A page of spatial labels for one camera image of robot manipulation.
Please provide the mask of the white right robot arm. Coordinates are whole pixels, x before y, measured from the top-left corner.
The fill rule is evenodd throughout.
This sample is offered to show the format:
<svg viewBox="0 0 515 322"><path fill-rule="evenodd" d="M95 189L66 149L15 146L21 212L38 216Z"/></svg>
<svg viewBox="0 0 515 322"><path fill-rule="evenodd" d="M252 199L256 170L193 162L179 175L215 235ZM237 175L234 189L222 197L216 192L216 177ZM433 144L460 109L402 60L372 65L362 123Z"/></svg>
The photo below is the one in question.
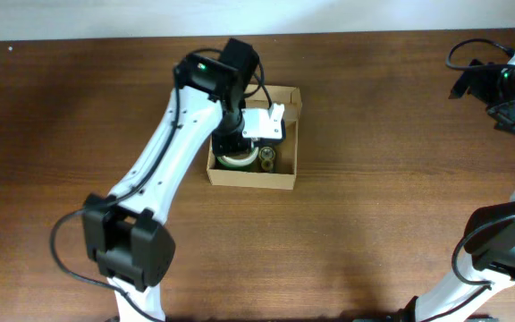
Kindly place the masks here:
<svg viewBox="0 0 515 322"><path fill-rule="evenodd" d="M515 135L515 48L500 46L505 64L477 59L448 68L461 76L450 97L469 94L486 105L495 129ZM498 292L515 286L515 189L506 203L479 208L470 216L451 256L451 269L429 292L413 297L387 321L476 321L476 311Z"/></svg>

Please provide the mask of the green tape roll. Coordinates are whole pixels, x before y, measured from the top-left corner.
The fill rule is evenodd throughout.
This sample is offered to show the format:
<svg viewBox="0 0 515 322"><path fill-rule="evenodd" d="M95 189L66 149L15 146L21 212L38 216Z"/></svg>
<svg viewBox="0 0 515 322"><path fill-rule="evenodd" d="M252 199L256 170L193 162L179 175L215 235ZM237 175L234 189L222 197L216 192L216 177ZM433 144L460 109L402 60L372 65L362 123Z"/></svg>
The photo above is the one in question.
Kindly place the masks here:
<svg viewBox="0 0 515 322"><path fill-rule="evenodd" d="M243 162L234 162L232 159L227 157L218 157L216 159L220 167L224 170L231 171L242 171L242 172L253 172L256 164L256 160L245 160Z"/></svg>

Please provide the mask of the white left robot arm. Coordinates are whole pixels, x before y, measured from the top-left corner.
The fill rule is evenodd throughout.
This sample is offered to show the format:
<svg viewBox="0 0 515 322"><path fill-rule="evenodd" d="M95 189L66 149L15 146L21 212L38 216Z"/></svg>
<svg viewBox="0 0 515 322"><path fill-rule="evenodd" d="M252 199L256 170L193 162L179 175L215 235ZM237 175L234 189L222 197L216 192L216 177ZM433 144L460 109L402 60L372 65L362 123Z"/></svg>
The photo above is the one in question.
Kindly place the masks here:
<svg viewBox="0 0 515 322"><path fill-rule="evenodd" d="M206 140L218 157L283 142L280 104L248 108L251 78L263 79L252 45L231 38L215 58L186 54L173 69L161 123L131 170L101 198L89 195L82 225L89 258L114 290L119 321L162 321L160 283L175 252L165 228L173 197Z"/></svg>

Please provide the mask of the cream masking tape roll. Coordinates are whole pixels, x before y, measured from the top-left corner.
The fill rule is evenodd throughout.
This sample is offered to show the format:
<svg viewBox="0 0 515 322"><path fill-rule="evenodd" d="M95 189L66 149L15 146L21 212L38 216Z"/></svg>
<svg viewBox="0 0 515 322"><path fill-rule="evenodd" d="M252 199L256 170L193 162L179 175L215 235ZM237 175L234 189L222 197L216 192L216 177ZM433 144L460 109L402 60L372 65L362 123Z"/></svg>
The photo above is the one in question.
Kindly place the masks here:
<svg viewBox="0 0 515 322"><path fill-rule="evenodd" d="M228 156L222 156L222 157L230 158L234 162L236 162L236 161L243 162L245 160L252 160L252 159L256 160L258 158L258 151L259 151L259 148L253 148L249 153L246 153L246 154L241 154L241 155L234 156L234 157L228 157Z"/></svg>

